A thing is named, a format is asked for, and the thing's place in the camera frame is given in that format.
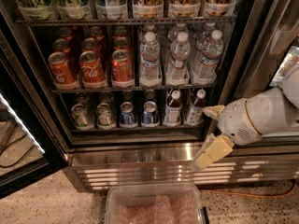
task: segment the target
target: white robotic arm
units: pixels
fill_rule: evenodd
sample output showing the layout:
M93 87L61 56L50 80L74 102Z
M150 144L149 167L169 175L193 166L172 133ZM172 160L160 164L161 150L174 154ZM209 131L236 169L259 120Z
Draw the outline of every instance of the white robotic arm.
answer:
M299 131L299 64L286 73L282 89L273 88L228 104L218 117L222 135L202 147L192 167L206 168L232 152L234 143L244 146L261 140L264 134Z

